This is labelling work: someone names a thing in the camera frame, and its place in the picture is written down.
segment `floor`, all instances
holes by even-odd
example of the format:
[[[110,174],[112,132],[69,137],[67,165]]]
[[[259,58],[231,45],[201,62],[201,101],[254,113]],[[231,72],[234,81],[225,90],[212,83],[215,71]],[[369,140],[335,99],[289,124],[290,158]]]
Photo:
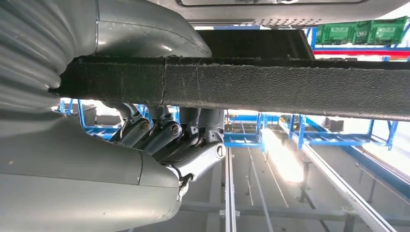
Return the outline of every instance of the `floor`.
[[[307,160],[305,155],[296,149],[294,143],[290,140],[285,142],[285,146],[289,149],[297,160]],[[361,171],[356,166],[356,161],[349,155],[345,154],[337,147],[315,147],[319,153],[343,178],[359,193],[364,199],[370,196],[373,178]],[[235,203],[240,205],[251,205],[251,199],[248,194],[248,184],[246,176],[249,174],[249,153],[247,148],[232,148],[233,171],[234,171],[234,188],[235,188]],[[306,208],[310,209],[308,203],[300,203],[300,189],[297,184],[287,183],[281,178],[272,160],[268,158],[268,162],[272,168],[269,170],[265,162],[265,156],[258,148],[251,149],[251,155],[257,170],[258,179],[260,181],[262,192],[266,204],[269,207],[280,206],[286,207],[286,203],[290,208]],[[308,175],[309,192],[313,196],[313,201],[318,209],[322,210],[340,210],[342,207],[349,207],[349,204],[336,192],[336,190],[328,183],[322,173],[314,166],[310,165]],[[220,185],[221,179],[224,178],[224,164],[219,164],[219,167],[209,171],[197,182],[190,185],[187,195],[184,196],[184,202],[209,202],[214,203],[220,200],[224,204],[224,187]],[[272,174],[275,176],[278,185],[276,185]],[[254,205],[262,205],[260,193],[256,183],[255,175],[252,172],[250,179],[251,194]],[[217,183],[213,185],[216,188],[211,194],[211,182]],[[375,185],[375,191],[372,197],[371,205],[382,215],[388,218],[410,218],[410,206],[404,203],[399,197],[394,195],[386,187],[379,182]],[[245,216],[240,215],[236,221],[238,232],[249,231],[269,231],[265,217],[260,216]],[[272,217],[271,223],[274,231],[288,232],[323,232],[325,231],[317,220],[301,220],[290,218]],[[344,222],[324,222],[331,232],[343,231]],[[407,232],[407,227],[395,227],[398,232]],[[134,232],[210,232],[224,231],[224,218],[218,214],[208,214],[202,212],[190,212],[180,210],[178,214],[171,220],[149,225],[145,227],[135,228]],[[366,224],[356,223],[355,232],[371,231]]]

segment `blue steel rack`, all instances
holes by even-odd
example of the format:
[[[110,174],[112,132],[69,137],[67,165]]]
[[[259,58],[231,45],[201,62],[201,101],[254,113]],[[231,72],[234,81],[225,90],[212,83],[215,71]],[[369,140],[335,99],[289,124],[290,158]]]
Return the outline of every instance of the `blue steel rack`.
[[[241,121],[241,127],[243,133],[224,133],[223,140],[226,147],[260,147],[262,151],[264,150],[264,145],[261,137],[261,124],[262,129],[267,128],[269,116],[258,113],[257,116],[235,116],[235,120],[246,119],[243,121],[252,121],[256,119],[256,132],[245,133],[243,122]]]
[[[284,126],[289,129],[289,139],[294,136],[298,138],[298,148],[301,149],[303,144],[307,145],[322,145],[322,146],[362,146],[363,144],[373,143],[379,146],[387,146],[392,149],[393,139],[397,131],[398,122],[387,121],[389,128],[389,137],[384,140],[376,135],[373,135],[373,126],[375,120],[371,120],[367,134],[348,134],[329,131],[306,131],[307,117],[299,116],[299,131],[295,131],[294,121],[296,115],[290,116],[290,122],[283,122]]]

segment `bright light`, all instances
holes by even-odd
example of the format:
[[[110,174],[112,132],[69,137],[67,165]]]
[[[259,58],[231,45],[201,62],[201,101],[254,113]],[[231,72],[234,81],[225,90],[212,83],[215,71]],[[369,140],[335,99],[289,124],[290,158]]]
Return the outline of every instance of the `bright light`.
[[[170,47],[168,47],[168,46],[163,45],[162,47],[163,47],[165,50],[168,50],[169,52],[172,51],[172,48],[170,48]]]
[[[408,152],[396,152],[388,150],[386,146],[378,146],[376,144],[363,144],[363,149],[377,158],[397,168],[407,176],[410,176],[410,159],[406,156]]]
[[[282,178],[288,182],[303,181],[303,170],[293,153],[282,143],[270,129],[262,129],[262,140],[269,159],[273,162]]]

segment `support post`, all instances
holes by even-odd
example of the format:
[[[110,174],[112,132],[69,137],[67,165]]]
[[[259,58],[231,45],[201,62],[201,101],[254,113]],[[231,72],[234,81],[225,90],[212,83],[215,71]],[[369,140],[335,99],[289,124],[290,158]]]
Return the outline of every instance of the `support post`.
[[[80,117],[80,124],[83,128],[86,127],[86,121],[84,119],[84,108],[83,103],[80,99],[78,99],[78,116]]]
[[[262,122],[262,113],[258,113],[258,117],[256,119],[256,136],[259,136],[261,134],[261,122]]]
[[[373,179],[373,183],[372,183],[372,187],[370,190],[370,195],[369,195],[369,199],[367,200],[368,203],[372,203],[373,201],[373,193],[374,193],[374,188],[376,187],[376,179]]]
[[[343,228],[343,232],[353,232],[355,221],[356,221],[356,215],[347,213],[346,220],[345,220],[345,227]]]
[[[394,121],[390,128],[389,139],[387,140],[387,147],[389,151],[391,151],[393,148],[393,139],[396,135],[397,127],[398,127],[398,121]]]
[[[306,198],[306,194],[305,194],[305,190],[308,188],[308,175],[309,175],[309,165],[312,162],[310,161],[304,161],[303,162],[303,181],[300,184],[300,189],[301,189],[301,193],[300,193],[300,197],[299,197],[299,202],[303,203],[305,202],[305,198]]]
[[[302,149],[303,139],[305,138],[305,123],[306,117],[304,115],[299,115],[299,142],[297,144],[298,149]]]
[[[291,123],[289,125],[289,139],[292,139],[293,137],[293,132],[294,132],[294,115],[291,115]]]
[[[65,114],[65,102],[63,99],[60,100],[60,112],[62,112],[63,114]]]
[[[318,28],[312,28],[312,42],[310,43],[310,47],[312,51],[315,50],[316,47],[316,33],[318,32]]]
[[[374,127],[374,120],[371,120],[371,121],[370,121],[370,125],[369,125],[369,131],[367,132],[367,135],[368,135],[369,137],[371,137],[372,134],[373,134],[373,127]]]
[[[71,110],[73,108],[73,102],[74,102],[74,99],[71,99],[70,104],[68,105],[68,110],[67,110],[68,115],[71,115]]]

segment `green plastic box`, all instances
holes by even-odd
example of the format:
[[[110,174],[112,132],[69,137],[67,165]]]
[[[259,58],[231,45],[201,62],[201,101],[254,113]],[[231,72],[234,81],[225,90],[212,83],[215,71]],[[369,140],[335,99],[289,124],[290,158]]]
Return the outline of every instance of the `green plastic box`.
[[[355,34],[356,26],[357,22],[320,25],[316,33],[316,44],[351,43]]]
[[[371,20],[360,24],[353,37],[353,44],[399,44],[403,38],[407,16],[391,20]]]

